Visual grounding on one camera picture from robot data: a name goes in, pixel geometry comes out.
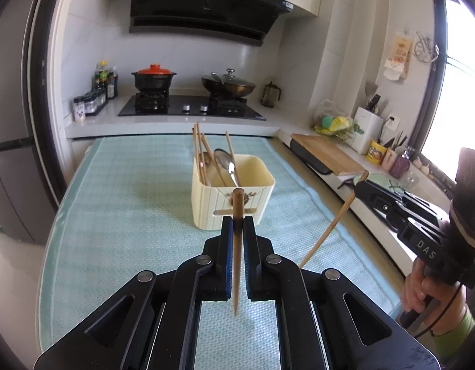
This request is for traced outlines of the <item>right hand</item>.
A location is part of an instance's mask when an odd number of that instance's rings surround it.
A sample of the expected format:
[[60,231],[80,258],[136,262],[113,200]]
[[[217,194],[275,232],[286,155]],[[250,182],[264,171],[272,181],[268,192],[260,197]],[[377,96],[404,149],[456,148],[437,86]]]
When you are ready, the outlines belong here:
[[466,288],[458,290],[459,284],[449,286],[435,277],[424,274],[425,264],[420,258],[413,262],[412,271],[405,278],[404,291],[401,298],[404,312],[416,311],[422,313],[425,309],[424,300],[432,297],[439,304],[429,312],[424,320],[427,327],[432,324],[447,308],[445,314],[433,325],[431,331],[436,336],[442,336],[459,327],[467,313]]

